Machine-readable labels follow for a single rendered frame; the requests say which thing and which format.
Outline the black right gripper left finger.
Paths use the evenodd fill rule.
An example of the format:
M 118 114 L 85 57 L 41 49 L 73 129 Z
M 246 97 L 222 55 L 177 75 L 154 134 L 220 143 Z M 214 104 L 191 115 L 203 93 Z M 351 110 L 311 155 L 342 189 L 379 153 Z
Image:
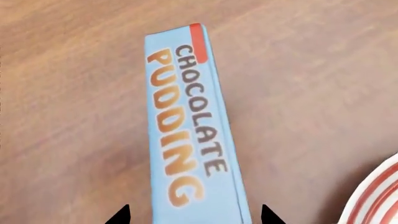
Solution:
M 105 224 L 130 224 L 131 213 L 128 204 L 123 206 L 116 214 L 114 214 Z

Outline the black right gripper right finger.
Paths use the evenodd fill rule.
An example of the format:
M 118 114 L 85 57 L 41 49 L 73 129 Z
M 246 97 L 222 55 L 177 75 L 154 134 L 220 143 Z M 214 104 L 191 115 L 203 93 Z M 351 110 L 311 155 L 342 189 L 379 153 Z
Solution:
M 262 224 L 286 224 L 273 210 L 267 205 L 262 205 L 261 211 L 261 222 Z

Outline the light blue chocolate pudding box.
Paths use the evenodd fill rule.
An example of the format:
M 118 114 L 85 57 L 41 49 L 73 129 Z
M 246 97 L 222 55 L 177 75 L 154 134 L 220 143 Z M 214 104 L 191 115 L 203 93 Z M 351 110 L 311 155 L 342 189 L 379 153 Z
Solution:
M 144 42 L 153 224 L 252 224 L 203 24 Z

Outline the white plate with red stripes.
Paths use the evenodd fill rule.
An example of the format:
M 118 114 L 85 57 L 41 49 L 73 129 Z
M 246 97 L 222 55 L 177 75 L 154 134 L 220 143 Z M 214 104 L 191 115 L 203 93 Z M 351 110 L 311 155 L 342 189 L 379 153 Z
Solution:
M 398 224 L 398 153 L 358 185 L 338 224 Z

